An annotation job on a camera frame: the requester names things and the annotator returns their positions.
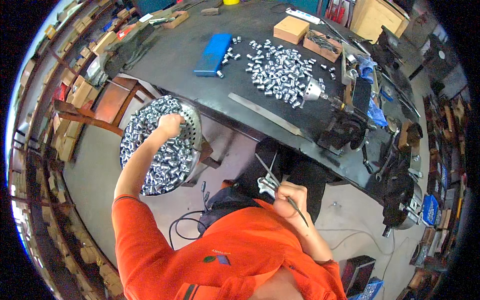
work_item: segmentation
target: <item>right hand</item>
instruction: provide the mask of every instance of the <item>right hand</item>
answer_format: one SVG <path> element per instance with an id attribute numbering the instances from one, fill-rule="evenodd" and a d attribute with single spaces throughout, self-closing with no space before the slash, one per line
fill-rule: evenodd
<path id="1" fill-rule="evenodd" d="M 174 138 L 180 134 L 180 124 L 185 122 L 185 118 L 179 114 L 168 114 L 158 119 L 158 127 L 154 131 L 161 131 L 167 139 Z"/>
<path id="2" fill-rule="evenodd" d="M 310 215 L 307 213 L 307 188 L 283 181 L 275 193 L 275 202 L 273 203 L 273 208 L 279 216 L 285 218 L 299 232 L 305 231 L 308 229 L 307 225 L 295 208 L 288 203 L 287 197 L 290 197 L 297 204 L 309 226 L 313 226 Z"/>

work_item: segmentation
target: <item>black workbench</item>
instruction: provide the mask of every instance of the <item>black workbench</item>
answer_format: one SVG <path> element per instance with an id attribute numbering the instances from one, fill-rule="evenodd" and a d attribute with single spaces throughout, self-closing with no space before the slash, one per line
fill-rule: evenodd
<path id="1" fill-rule="evenodd" d="M 270 10 L 276 3 L 250 1 L 238 5 L 222 6 L 221 14 L 217 16 L 200 15 L 200 10 L 212 7 L 216 2 L 211 0 L 200 3 L 188 10 L 189 19 L 175 29 L 155 32 L 154 34 L 160 35 L 158 42 L 126 73 L 192 100 L 202 113 L 224 125 L 257 139 L 262 136 L 273 137 L 282 144 L 303 152 L 331 169 L 340 178 L 347 180 L 379 201 L 375 192 L 378 184 L 373 181 L 374 176 L 369 175 L 363 166 L 361 151 L 352 151 L 347 146 L 341 157 L 335 156 L 228 98 L 229 93 L 242 96 L 309 132 L 316 140 L 331 119 L 332 112 L 329 102 L 327 100 L 306 101 L 303 109 L 294 110 L 291 105 L 276 100 L 274 97 L 264 96 L 263 91 L 258 91 L 252 84 L 251 74 L 245 72 L 248 63 L 246 55 L 255 54 L 255 51 L 249 46 L 249 42 L 256 40 L 263 43 L 266 39 L 270 39 L 274 45 L 281 44 L 285 48 L 297 49 L 302 54 L 302 58 L 317 59 L 312 74 L 315 79 L 320 77 L 324 79 L 325 92 L 330 96 L 342 96 L 345 88 L 341 83 L 341 56 L 333 64 L 303 48 L 302 41 L 299 45 L 294 45 L 274 38 L 273 27 L 287 16 L 284 12 L 275 13 Z M 335 27 L 345 38 L 354 35 L 337 24 Z M 310 29 L 333 35 L 326 25 L 310 24 Z M 216 33 L 229 33 L 234 37 L 242 37 L 241 43 L 231 45 L 233 53 L 240 53 L 241 59 L 239 61 L 230 60 L 230 63 L 222 68 L 224 78 L 197 77 L 193 74 L 196 63 L 210 38 Z M 329 68 L 335 66 L 335 81 L 331 80 L 328 71 L 320 68 L 321 64 L 326 64 Z M 392 114 L 400 121 L 405 120 L 400 103 L 397 100 L 394 101 L 385 104 L 384 112 Z M 370 161 L 380 160 L 380 153 L 389 138 L 390 134 L 383 129 L 370 133 L 367 146 Z M 377 171 L 378 167 L 373 166 L 373 169 Z"/>

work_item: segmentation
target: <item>power strip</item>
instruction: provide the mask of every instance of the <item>power strip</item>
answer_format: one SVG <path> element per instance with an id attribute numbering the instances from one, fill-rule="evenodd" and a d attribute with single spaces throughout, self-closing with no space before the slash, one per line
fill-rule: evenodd
<path id="1" fill-rule="evenodd" d="M 317 25 L 318 24 L 324 24 L 322 20 L 320 20 L 319 18 L 317 18 L 315 16 L 307 14 L 306 12 L 292 10 L 291 8 L 289 8 L 289 9 L 287 9 L 286 13 L 291 14 L 292 16 L 301 18 L 301 19 L 303 19 L 305 21 L 308 21 L 310 23 L 313 23 L 313 24 L 317 24 Z"/>

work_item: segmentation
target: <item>concrete floor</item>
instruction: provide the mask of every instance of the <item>concrete floor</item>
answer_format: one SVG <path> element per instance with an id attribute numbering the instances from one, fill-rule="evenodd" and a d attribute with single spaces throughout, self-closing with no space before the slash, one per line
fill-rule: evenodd
<path id="1" fill-rule="evenodd" d="M 403 67 L 403 71 L 408 75 L 419 63 L 419 60 L 413 58 Z M 430 93 L 426 71 L 422 71 L 411 83 L 416 107 L 424 116 L 422 96 Z M 120 127 L 125 127 L 128 116 L 140 107 L 138 102 L 132 102 L 125 114 L 127 118 L 124 118 Z M 425 123 L 425 118 L 421 118 L 420 122 Z M 212 157 L 222 161 L 221 167 L 214 170 L 201 165 L 199 184 L 193 188 L 181 187 L 158 197 L 141 196 L 141 200 L 149 205 L 158 228 L 166 237 L 172 221 L 184 213 L 202 209 L 200 188 L 203 180 L 207 182 L 206 191 L 213 195 L 219 190 L 223 179 L 235 178 L 242 167 L 253 159 L 255 141 L 208 118 L 202 118 L 202 131 L 214 150 Z M 421 141 L 421 156 L 424 158 L 422 169 L 427 170 L 429 156 L 426 132 L 424 136 Z M 117 264 L 115 239 L 110 215 L 113 191 L 121 171 L 119 144 L 120 137 L 117 135 L 87 126 L 77 149 L 76 162 L 66 164 L 64 172 L 80 216 L 101 250 L 115 265 Z M 425 192 L 426 178 L 420 181 L 420 186 Z M 395 231 L 386 239 L 382 237 L 384 230 L 382 220 L 382 207 L 366 194 L 351 185 L 327 186 L 315 227 L 320 230 L 330 247 L 335 247 L 334 259 L 340 262 L 341 270 L 346 259 L 350 257 L 368 255 L 375 258 L 372 276 L 385 280 L 385 288 L 376 299 L 395 299 L 414 274 L 415 268 L 408 263 L 422 237 L 424 226 Z M 196 222 L 183 221 L 178 227 L 179 232 L 187 237 L 198 235 Z M 366 231 L 371 236 L 356 233 L 358 230 Z M 353 233 L 356 234 L 342 242 Z M 181 239 L 176 234 L 173 234 L 172 239 L 175 249 L 191 242 Z M 383 277 L 390 256 L 392 259 Z"/>

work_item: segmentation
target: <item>blue bin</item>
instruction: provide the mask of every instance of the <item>blue bin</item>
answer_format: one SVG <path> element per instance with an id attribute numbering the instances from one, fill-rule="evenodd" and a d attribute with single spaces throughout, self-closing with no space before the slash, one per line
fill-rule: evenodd
<path id="1" fill-rule="evenodd" d="M 359 295 L 350 297 L 348 300 L 373 300 L 383 285 L 383 280 L 380 280 L 377 277 L 370 278 L 363 292 Z"/>
<path id="2" fill-rule="evenodd" d="M 426 195 L 423 197 L 423 220 L 429 225 L 435 223 L 435 217 L 437 215 L 438 202 L 435 196 Z"/>

